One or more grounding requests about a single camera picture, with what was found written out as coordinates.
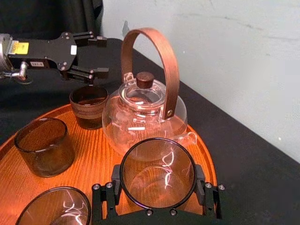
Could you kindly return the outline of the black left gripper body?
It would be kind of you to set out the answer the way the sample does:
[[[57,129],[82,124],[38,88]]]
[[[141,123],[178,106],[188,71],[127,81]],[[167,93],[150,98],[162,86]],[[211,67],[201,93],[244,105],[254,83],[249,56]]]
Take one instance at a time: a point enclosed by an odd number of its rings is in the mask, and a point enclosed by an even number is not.
[[[53,40],[19,39],[12,42],[8,59],[14,68],[20,68],[22,62],[28,69],[70,69],[77,54],[77,45],[73,35],[63,32]]]

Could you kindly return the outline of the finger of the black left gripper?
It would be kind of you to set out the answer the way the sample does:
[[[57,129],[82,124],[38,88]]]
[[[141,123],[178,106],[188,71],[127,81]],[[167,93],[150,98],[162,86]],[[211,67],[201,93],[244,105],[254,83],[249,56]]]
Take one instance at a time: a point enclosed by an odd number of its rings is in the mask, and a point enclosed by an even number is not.
[[[64,80],[73,80],[82,82],[88,85],[93,85],[94,80],[106,79],[109,75],[109,68],[94,68],[88,69],[79,66],[71,66],[69,70],[65,67],[61,67],[61,75]]]
[[[77,47],[89,45],[97,47],[107,46],[107,39],[105,37],[95,35],[92,31],[73,33],[73,38]]]

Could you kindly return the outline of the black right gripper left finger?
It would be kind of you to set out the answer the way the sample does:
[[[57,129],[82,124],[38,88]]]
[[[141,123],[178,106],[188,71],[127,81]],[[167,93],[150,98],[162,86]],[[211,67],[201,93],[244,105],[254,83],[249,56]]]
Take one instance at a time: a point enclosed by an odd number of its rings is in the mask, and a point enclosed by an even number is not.
[[[118,216],[116,206],[120,202],[120,194],[122,191],[120,181],[120,165],[113,167],[111,181],[101,186],[94,184],[92,186],[92,221],[109,221]],[[103,202],[106,202],[107,215],[103,218]]]

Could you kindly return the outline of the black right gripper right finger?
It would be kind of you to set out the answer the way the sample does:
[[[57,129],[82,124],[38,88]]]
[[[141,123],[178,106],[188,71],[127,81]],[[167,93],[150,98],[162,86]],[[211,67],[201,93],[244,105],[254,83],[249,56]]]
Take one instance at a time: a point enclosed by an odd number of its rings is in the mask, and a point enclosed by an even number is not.
[[[199,205],[202,207],[202,216],[209,219],[224,219],[219,187],[205,181],[205,175],[200,165],[195,165],[195,171],[194,192]]]

